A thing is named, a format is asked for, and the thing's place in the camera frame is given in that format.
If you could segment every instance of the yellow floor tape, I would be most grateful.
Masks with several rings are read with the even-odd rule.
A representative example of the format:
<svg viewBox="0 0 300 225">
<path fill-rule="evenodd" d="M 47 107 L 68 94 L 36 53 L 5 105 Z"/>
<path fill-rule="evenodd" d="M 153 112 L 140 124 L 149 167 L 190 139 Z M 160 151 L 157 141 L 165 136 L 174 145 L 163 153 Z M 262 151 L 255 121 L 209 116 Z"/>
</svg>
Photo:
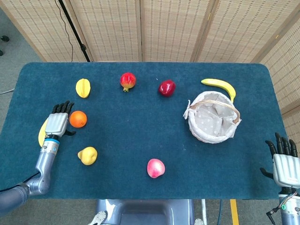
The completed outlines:
<svg viewBox="0 0 300 225">
<path fill-rule="evenodd" d="M 238 209 L 236 207 L 235 199 L 230 199 L 230 208 L 231 208 L 231 215 L 232 215 L 232 224 L 239 225 Z"/>
</svg>

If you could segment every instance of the basket handle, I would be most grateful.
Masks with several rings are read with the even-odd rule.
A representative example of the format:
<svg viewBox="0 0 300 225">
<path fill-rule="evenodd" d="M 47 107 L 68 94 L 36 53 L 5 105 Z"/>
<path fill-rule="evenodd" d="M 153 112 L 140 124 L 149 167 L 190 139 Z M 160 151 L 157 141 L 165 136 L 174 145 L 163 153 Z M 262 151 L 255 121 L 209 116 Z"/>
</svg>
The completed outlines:
<svg viewBox="0 0 300 225">
<path fill-rule="evenodd" d="M 200 101 L 200 102 L 197 102 L 197 103 L 195 103 L 193 105 L 188 106 L 188 108 L 196 109 L 197 106 L 203 105 L 205 103 L 218 104 L 218 105 L 225 106 L 227 108 L 232 109 L 236 113 L 236 115 L 237 115 L 236 119 L 233 120 L 233 122 L 235 124 L 237 124 L 237 122 L 239 122 L 239 120 L 240 120 L 240 112 L 234 106 L 229 105 L 229 104 L 224 103 L 224 102 L 219 102 L 219 101 L 215 101 L 215 100 L 203 100 L 203 101 Z"/>
</svg>

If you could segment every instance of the beige partition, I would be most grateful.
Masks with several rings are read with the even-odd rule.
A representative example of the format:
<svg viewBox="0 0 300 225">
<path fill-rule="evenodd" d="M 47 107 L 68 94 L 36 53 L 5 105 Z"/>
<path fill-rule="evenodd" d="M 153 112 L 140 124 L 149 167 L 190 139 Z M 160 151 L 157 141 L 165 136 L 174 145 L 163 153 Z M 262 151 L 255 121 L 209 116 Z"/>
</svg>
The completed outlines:
<svg viewBox="0 0 300 225">
<path fill-rule="evenodd" d="M 143 61 L 190 61 L 209 0 L 142 0 Z"/>
<path fill-rule="evenodd" d="M 300 111 L 284 117 L 285 129 L 290 139 L 293 139 L 300 152 Z"/>
<path fill-rule="evenodd" d="M 72 46 L 54 0 L 0 0 L 0 6 L 42 60 L 71 61 Z M 74 47 L 73 61 L 86 61 L 63 12 L 62 18 Z"/>
<path fill-rule="evenodd" d="M 270 71 L 282 114 L 300 105 L 300 20 L 261 61 Z"/>
<path fill-rule="evenodd" d="M 220 0 L 197 61 L 250 62 L 299 0 Z"/>
<path fill-rule="evenodd" d="M 94 61 L 141 61 L 138 0 L 71 0 Z"/>
</svg>

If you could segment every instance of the robot finger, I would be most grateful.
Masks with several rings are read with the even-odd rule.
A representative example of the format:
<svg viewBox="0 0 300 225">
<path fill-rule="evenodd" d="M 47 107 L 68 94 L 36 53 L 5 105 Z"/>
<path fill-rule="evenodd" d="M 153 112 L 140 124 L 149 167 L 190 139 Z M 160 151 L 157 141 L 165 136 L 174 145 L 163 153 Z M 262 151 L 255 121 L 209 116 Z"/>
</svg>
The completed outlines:
<svg viewBox="0 0 300 225">
<path fill-rule="evenodd" d="M 274 176 L 273 176 L 273 174 L 272 173 L 270 173 L 270 172 L 267 172 L 266 170 L 265 170 L 265 168 L 260 168 L 260 170 L 261 170 L 261 172 L 262 172 L 262 174 L 264 175 L 264 176 L 266 176 L 266 177 L 268 177 L 268 178 L 270 178 L 270 179 L 274 179 Z"/>
<path fill-rule="evenodd" d="M 55 105 L 52 109 L 52 113 L 56 113 L 57 112 L 57 108 L 58 108 L 59 105 Z"/>
<path fill-rule="evenodd" d="M 61 108 L 62 108 L 63 105 L 64 105 L 64 103 L 61 103 L 61 104 L 58 106 L 58 108 L 57 108 L 57 112 L 58 112 L 58 113 L 61 113 Z"/>
<path fill-rule="evenodd" d="M 66 110 L 66 113 L 67 113 L 67 114 L 70 114 L 73 105 L 74 105 L 74 102 L 72 102 L 72 103 L 70 103 L 70 104 L 68 105 L 67 110 Z"/>
<path fill-rule="evenodd" d="M 62 108 L 61 108 L 61 112 L 62 112 L 62 113 L 65 113 L 65 112 L 66 112 L 67 106 L 68 106 L 69 102 L 70 102 L 70 101 L 66 101 L 66 102 L 64 103 L 64 105 L 62 106 Z"/>
<path fill-rule="evenodd" d="M 298 157 L 297 147 L 295 142 L 292 139 L 290 139 L 290 144 L 291 144 L 291 155 L 294 157 Z"/>
<path fill-rule="evenodd" d="M 273 155 L 277 154 L 276 148 L 275 148 L 274 144 L 271 141 L 265 141 L 265 142 L 268 144 L 268 146 L 270 148 L 272 158 L 273 158 Z"/>
<path fill-rule="evenodd" d="M 275 133 L 276 141 L 277 141 L 277 152 L 278 154 L 283 154 L 283 146 L 282 146 L 282 140 L 279 133 Z"/>
<path fill-rule="evenodd" d="M 76 131 L 68 131 L 66 130 L 64 135 L 67 135 L 67 136 L 73 136 L 74 134 L 76 134 Z"/>
<path fill-rule="evenodd" d="M 283 141 L 284 154 L 289 156 L 291 154 L 291 149 L 290 149 L 289 142 L 287 142 L 287 139 L 285 139 L 284 137 L 282 137 L 281 139 Z"/>
</svg>

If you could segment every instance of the orange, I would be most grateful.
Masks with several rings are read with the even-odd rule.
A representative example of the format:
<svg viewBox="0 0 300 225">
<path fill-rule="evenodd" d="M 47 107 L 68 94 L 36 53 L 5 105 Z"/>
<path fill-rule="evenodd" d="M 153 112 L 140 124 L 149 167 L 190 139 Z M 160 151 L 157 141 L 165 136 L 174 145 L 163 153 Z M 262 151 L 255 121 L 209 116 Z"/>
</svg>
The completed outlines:
<svg viewBox="0 0 300 225">
<path fill-rule="evenodd" d="M 82 111 L 75 111 L 70 115 L 70 124 L 75 128 L 82 128 L 86 122 L 88 121 L 88 118 L 86 114 Z"/>
</svg>

